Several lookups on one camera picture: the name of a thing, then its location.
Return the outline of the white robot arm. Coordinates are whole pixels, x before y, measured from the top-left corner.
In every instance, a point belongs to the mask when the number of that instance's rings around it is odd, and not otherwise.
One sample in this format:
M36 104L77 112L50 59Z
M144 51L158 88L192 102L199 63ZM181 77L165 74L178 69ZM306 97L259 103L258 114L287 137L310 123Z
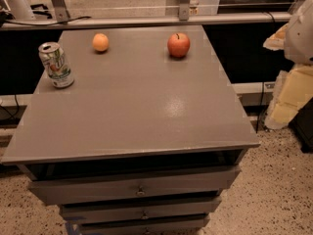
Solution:
M283 50L293 62L290 71L281 70L277 76L264 120L267 128L281 129L313 98L313 0L305 0L263 47Z

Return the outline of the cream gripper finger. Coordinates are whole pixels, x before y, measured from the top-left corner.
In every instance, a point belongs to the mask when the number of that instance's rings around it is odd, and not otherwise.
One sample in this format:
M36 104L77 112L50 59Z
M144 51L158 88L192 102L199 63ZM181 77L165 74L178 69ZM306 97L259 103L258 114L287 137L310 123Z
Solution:
M265 126L269 129L286 127L312 98L313 66L296 64L290 71L281 70L266 112Z
M264 41L263 47L272 51L283 50L288 26L287 23L281 26L274 34Z

